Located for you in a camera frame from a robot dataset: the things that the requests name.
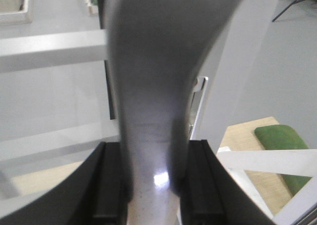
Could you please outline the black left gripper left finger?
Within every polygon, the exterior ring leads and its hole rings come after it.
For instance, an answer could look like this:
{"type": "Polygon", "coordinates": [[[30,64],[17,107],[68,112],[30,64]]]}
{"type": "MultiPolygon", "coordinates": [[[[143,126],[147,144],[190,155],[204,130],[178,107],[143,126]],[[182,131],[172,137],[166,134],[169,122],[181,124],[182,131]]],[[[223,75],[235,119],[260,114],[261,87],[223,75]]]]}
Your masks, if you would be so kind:
{"type": "Polygon", "coordinates": [[[118,142],[101,142],[64,181],[1,218],[2,225],[125,225],[127,199],[118,142]]]}

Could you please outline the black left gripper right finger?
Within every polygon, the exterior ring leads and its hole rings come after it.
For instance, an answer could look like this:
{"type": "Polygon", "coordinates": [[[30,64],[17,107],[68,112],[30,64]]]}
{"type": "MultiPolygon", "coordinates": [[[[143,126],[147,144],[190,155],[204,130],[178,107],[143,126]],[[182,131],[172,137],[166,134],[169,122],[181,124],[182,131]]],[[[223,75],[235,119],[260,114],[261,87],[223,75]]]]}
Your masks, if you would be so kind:
{"type": "Polygon", "coordinates": [[[184,225],[272,225],[222,166],[207,140],[189,143],[180,199],[184,225]]]}

